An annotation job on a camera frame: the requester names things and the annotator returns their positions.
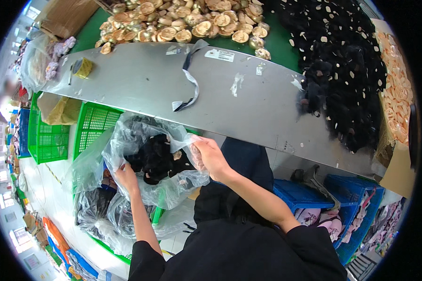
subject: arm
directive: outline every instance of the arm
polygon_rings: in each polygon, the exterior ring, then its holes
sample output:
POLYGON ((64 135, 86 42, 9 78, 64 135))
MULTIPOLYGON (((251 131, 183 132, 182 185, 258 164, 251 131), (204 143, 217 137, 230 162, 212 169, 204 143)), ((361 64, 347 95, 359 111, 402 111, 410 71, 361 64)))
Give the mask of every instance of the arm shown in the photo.
POLYGON ((197 141, 194 145, 200 150, 203 163, 212 179, 227 185, 262 217, 280 226, 285 233, 300 225, 280 198, 231 169, 214 140, 201 139, 202 141, 197 141))
POLYGON ((125 166, 118 169, 116 171, 116 177, 129 193, 136 239, 138 241, 146 241, 153 250, 162 256, 161 248, 152 228, 152 223, 148 219, 144 204, 142 203, 138 179, 136 178, 135 172, 131 169, 130 164, 126 163, 125 166))

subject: hand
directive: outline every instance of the hand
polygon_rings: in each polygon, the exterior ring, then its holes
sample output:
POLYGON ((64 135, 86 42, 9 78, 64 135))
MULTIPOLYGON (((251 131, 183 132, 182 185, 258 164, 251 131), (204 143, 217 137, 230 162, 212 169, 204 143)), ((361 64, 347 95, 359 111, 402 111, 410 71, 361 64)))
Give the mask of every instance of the hand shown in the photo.
POLYGON ((217 143, 211 138, 198 138, 200 140, 193 144, 200 151, 203 164, 210 172, 210 177, 221 183, 229 180, 231 174, 235 173, 235 171, 228 165, 217 143))
POLYGON ((117 169, 116 177, 117 180, 128 190, 130 197, 140 195, 138 178, 128 162, 126 162, 125 165, 122 165, 120 169, 117 169))

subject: black sleeve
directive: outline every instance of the black sleeve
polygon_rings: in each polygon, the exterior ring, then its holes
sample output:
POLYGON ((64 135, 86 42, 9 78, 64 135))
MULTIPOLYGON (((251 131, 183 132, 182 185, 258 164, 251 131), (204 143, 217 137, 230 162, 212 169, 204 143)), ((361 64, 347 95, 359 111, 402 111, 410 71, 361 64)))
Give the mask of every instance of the black sleeve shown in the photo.
POLYGON ((146 241, 133 244, 133 256, 129 266, 128 281, 159 280, 164 273, 164 257, 150 247, 146 241))
POLYGON ((317 280, 347 280, 347 271, 339 261, 326 228, 301 225, 286 234, 286 241, 317 280))

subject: yellow tape roll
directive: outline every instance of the yellow tape roll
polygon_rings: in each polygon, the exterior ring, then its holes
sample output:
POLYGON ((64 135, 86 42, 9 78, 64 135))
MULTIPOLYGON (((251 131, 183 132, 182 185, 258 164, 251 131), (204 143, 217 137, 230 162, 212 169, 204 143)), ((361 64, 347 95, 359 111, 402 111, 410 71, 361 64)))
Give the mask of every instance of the yellow tape roll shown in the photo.
POLYGON ((92 70, 92 61, 86 58, 79 58, 72 69, 72 74, 81 79, 88 77, 92 70))

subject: black pants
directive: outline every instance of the black pants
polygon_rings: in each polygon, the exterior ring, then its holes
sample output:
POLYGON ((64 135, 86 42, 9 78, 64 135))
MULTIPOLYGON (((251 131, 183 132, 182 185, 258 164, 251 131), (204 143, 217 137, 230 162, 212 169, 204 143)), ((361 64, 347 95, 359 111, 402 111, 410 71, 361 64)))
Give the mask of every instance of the black pants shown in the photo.
MULTIPOLYGON (((226 138, 221 150, 233 170, 273 192, 274 175, 264 147, 226 138)), ((194 211, 194 220, 197 225, 215 219, 229 219, 234 222, 249 220, 270 225, 234 191, 213 180, 201 188, 200 195, 195 201, 194 211)))

